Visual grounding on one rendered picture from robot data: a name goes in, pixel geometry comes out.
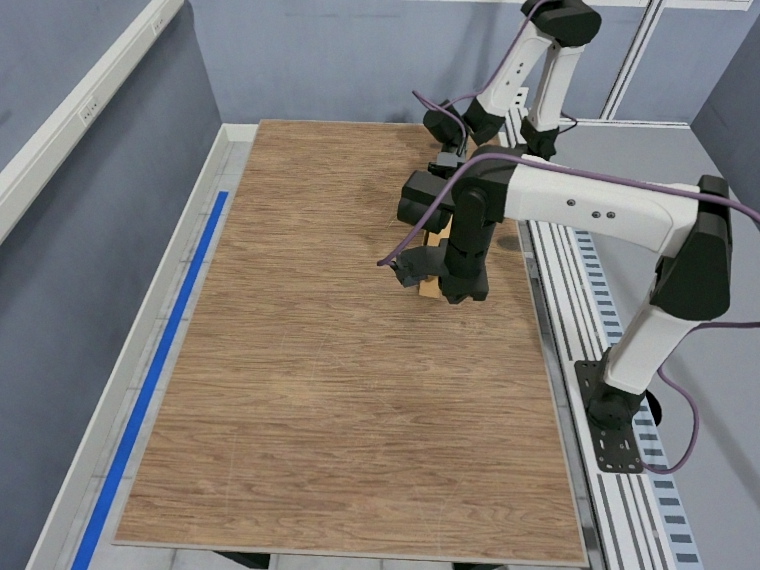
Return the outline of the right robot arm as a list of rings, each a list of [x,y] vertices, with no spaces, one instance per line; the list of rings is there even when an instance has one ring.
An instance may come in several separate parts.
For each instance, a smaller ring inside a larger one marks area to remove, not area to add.
[[[545,4],[528,18],[532,8],[542,3]],[[510,51],[507,50],[506,58],[502,64],[500,62],[501,66],[486,90],[474,97],[467,111],[461,115],[474,134],[452,104],[443,109],[462,122],[466,132],[465,147],[469,135],[477,147],[487,143],[506,121],[505,114],[515,94],[547,49],[535,99],[528,115],[523,116],[520,127],[520,135],[526,143],[516,143],[514,148],[549,162],[551,156],[557,153],[554,143],[560,130],[560,111],[574,68],[585,45],[597,35],[602,19],[582,0],[526,0],[520,11],[525,16],[515,42],[514,39],[512,41],[514,44],[511,43]],[[442,147],[451,144],[452,148],[457,148],[463,137],[459,124],[440,110],[429,109],[424,115],[423,125],[442,143]],[[465,164],[465,147],[463,157],[438,153],[436,168],[456,170],[457,164]]]

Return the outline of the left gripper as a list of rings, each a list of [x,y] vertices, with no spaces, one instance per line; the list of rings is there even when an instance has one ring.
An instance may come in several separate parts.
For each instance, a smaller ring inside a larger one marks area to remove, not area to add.
[[[485,249],[468,254],[456,248],[449,238],[441,238],[438,246],[419,246],[401,252],[405,268],[395,266],[398,278],[423,275],[438,276],[438,286],[449,304],[458,305],[467,297],[485,301],[489,292]]]

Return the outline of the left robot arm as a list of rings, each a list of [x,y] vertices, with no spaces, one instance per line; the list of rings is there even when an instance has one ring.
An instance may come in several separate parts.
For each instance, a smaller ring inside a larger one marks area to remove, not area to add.
[[[450,179],[415,170],[402,187],[397,219],[416,226]],[[709,192],[730,202],[728,182],[718,176],[703,174],[696,186],[658,185]],[[509,218],[593,232],[661,255],[646,297],[618,344],[607,347],[600,361],[574,363],[597,465],[603,473],[643,472],[631,423],[653,374],[693,327],[722,316],[730,307],[730,210],[699,200],[698,194],[668,187],[647,187],[550,165],[482,160],[458,178],[421,228],[438,235],[453,214],[449,239],[468,254],[487,249],[496,223]]]

